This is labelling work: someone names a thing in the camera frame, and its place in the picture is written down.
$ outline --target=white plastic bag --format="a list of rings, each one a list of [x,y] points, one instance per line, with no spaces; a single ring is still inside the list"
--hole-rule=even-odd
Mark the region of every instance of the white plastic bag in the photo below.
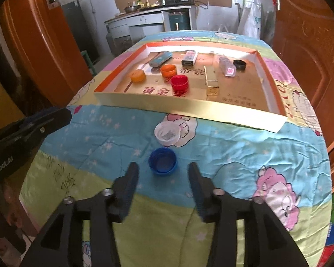
[[[261,3],[258,0],[251,3],[251,8],[243,8],[237,34],[260,39]]]

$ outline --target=tiled wall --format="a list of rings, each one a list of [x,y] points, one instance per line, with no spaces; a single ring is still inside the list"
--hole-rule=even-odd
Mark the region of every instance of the tiled wall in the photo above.
[[[62,4],[74,0],[60,0]],[[88,27],[93,35],[94,42],[98,48],[99,54],[104,56],[110,53],[109,46],[106,42],[106,28],[104,21],[114,18],[119,12],[116,8],[114,0],[91,0],[95,15],[92,13],[92,7],[89,0],[79,0],[86,17]],[[242,0],[233,0],[231,8],[209,6],[208,9],[201,9],[197,17],[198,30],[215,30],[217,31],[220,25],[225,25],[230,32],[236,32],[238,24],[238,8],[235,3],[242,4]],[[272,7],[272,0],[262,0],[264,8]]]

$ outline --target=blue bottle cap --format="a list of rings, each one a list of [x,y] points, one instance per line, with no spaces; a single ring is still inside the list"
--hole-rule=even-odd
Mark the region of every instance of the blue bottle cap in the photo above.
[[[163,147],[154,150],[149,157],[150,169],[159,176],[168,176],[177,168],[177,157],[175,152]]]

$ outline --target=white bottle cap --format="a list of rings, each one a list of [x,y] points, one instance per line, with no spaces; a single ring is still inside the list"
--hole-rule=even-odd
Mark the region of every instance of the white bottle cap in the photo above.
[[[181,137],[181,128],[174,121],[162,121],[155,128],[155,137],[163,146],[172,146]]]

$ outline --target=wooden door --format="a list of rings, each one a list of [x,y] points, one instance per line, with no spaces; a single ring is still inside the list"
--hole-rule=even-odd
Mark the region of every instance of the wooden door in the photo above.
[[[325,0],[280,0],[280,8],[273,49],[309,98],[334,170],[334,13]]]
[[[46,0],[6,0],[0,24],[21,75],[55,106],[65,107],[92,75],[61,7]]]

